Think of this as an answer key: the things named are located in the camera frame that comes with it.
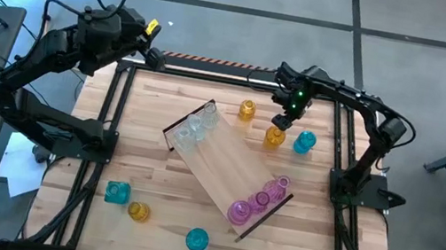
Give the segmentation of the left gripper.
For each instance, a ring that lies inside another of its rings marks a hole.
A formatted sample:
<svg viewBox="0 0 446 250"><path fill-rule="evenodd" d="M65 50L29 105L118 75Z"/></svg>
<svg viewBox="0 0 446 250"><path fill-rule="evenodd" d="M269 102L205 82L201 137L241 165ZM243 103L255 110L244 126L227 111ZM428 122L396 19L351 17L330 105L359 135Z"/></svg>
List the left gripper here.
<svg viewBox="0 0 446 250"><path fill-rule="evenodd" d="M119 15L121 17L121 34L114 49L118 58L135 56L140 53L146 65L153 71L163 71L166 56L158 48L152 47L152 41L161 30L158 22L155 22L148 32L148 25L137 10L123 7Z"/></svg>

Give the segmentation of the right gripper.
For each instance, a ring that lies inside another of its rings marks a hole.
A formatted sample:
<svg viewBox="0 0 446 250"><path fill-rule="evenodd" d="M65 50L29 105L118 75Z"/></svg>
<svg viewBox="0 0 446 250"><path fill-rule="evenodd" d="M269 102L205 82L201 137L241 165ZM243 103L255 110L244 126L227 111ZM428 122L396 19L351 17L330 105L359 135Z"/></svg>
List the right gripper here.
<svg viewBox="0 0 446 250"><path fill-rule="evenodd" d="M313 93L304 76L294 71L286 62L282 62L275 73L278 89L271 95L275 104L281 105L285 115L276 114L271 122L279 130L286 131L293 125L293 120L300 119L312 104Z"/></svg>

